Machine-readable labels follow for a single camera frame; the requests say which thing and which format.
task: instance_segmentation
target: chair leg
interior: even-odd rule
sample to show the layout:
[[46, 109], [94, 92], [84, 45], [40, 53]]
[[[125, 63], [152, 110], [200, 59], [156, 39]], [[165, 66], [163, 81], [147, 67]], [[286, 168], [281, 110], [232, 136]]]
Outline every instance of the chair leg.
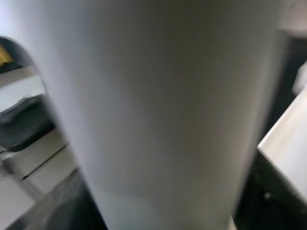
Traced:
[[2, 166], [5, 170], [5, 172], [7, 174], [10, 174], [14, 180], [16, 181], [16, 183], [24, 190], [26, 191], [30, 197], [37, 201], [42, 197], [41, 192], [39, 192], [39, 190], [37, 188], [35, 188], [34, 185], [32, 185], [30, 182], [28, 182], [27, 180], [23, 180], [22, 179], [22, 175], [18, 172], [18, 170], [16, 170], [16, 168], [14, 167], [12, 161], [10, 158], [6, 158], [6, 159], [0, 159]]

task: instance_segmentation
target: tiled floor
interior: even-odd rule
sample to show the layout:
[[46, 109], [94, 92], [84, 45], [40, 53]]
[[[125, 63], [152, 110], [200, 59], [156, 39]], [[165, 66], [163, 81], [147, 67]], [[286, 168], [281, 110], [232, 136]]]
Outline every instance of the tiled floor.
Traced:
[[[60, 133], [54, 130], [12, 159], [22, 175], [27, 175], [64, 145]], [[66, 147], [32, 173], [27, 180], [46, 194], [75, 168], [69, 147]], [[0, 230], [8, 227], [34, 203], [11, 176], [3, 173], [0, 175]]]

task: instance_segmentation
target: black chair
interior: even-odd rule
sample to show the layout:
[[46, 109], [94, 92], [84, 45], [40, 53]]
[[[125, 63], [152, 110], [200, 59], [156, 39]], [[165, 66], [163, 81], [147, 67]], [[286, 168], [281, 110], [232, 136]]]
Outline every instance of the black chair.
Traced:
[[21, 99], [0, 113], [0, 162], [23, 189], [34, 199], [40, 192], [25, 180], [14, 167], [9, 152], [21, 151], [55, 128], [44, 103], [44, 96]]

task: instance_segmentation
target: yellow object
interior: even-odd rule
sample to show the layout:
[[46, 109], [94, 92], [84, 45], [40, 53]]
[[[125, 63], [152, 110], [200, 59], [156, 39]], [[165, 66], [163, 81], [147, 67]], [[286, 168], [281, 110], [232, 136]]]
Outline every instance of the yellow object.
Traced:
[[3, 66], [5, 63], [12, 62], [13, 59], [9, 53], [0, 45], [0, 66]]

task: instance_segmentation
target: white cylindrical object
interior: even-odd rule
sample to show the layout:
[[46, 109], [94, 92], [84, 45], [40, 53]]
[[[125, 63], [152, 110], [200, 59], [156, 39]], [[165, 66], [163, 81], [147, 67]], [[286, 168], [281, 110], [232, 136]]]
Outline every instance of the white cylindrical object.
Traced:
[[225, 229], [274, 83], [278, 1], [3, 2], [108, 228]]

